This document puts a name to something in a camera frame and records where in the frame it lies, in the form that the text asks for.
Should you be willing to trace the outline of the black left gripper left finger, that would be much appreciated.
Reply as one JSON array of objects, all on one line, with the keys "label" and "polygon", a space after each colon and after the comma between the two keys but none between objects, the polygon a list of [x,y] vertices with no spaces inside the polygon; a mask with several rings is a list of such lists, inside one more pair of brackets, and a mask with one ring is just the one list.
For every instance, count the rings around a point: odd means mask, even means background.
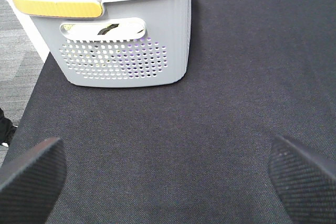
[{"label": "black left gripper left finger", "polygon": [[67,176],[64,142],[48,138],[1,167],[1,223],[46,223]]}]

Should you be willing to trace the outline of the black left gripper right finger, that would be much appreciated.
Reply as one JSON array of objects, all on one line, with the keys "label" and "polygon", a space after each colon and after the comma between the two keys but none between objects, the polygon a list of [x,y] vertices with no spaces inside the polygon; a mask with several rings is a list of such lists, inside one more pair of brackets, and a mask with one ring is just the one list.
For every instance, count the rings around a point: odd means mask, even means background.
[{"label": "black left gripper right finger", "polygon": [[276,136],[268,174],[293,223],[335,223],[335,162],[298,140]]}]

